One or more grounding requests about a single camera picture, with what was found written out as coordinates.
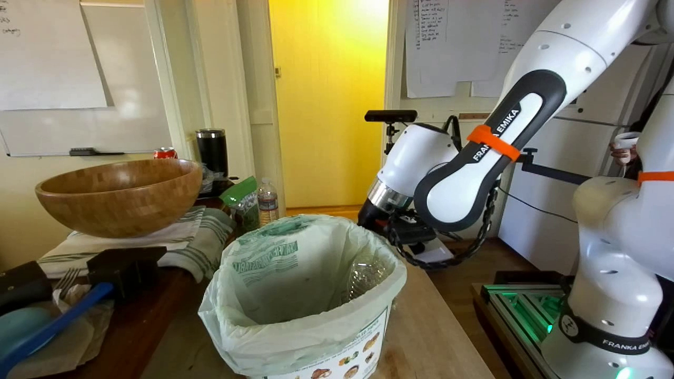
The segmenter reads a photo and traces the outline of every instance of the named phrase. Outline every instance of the trash bin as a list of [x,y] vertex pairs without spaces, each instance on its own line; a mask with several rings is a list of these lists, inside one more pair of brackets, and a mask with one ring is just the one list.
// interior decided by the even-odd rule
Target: trash bin
[[368,378],[406,267],[377,234],[300,214],[236,238],[200,319],[245,378]]

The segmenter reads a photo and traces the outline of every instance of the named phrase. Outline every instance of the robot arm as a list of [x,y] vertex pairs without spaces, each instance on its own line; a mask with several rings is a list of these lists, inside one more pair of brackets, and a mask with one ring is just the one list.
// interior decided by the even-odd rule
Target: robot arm
[[472,144],[416,183],[421,223],[438,232],[472,225],[516,151],[634,42],[654,5],[563,0],[523,47],[496,108]]

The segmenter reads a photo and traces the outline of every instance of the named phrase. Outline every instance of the cable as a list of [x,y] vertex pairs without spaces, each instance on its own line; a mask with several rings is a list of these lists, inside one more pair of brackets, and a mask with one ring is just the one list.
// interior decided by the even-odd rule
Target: cable
[[564,219],[564,221],[569,221],[569,223],[577,223],[575,219],[569,219],[569,217],[564,217],[564,214],[557,214],[557,212],[549,212],[549,210],[545,210],[545,208],[538,208],[538,206],[535,206],[535,204],[531,204],[531,202],[526,202],[526,201],[523,201],[523,198],[506,191],[504,187],[496,187],[496,190],[498,190],[500,193],[506,193],[508,198],[523,202],[523,204],[528,206],[528,208],[535,208],[535,210],[538,210],[538,212],[545,212],[545,214]]

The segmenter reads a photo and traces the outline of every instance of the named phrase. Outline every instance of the orange band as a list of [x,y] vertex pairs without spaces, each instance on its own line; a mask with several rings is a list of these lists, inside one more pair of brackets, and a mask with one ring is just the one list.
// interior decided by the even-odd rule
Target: orange band
[[496,135],[492,135],[490,126],[486,126],[486,125],[475,126],[469,132],[469,142],[485,144],[490,149],[498,151],[500,157],[510,158],[511,162],[516,162],[519,158],[519,149],[516,149],[514,145],[510,145],[504,140],[498,140]]
[[674,181],[674,171],[652,171],[652,173],[637,173],[637,183],[644,181]]

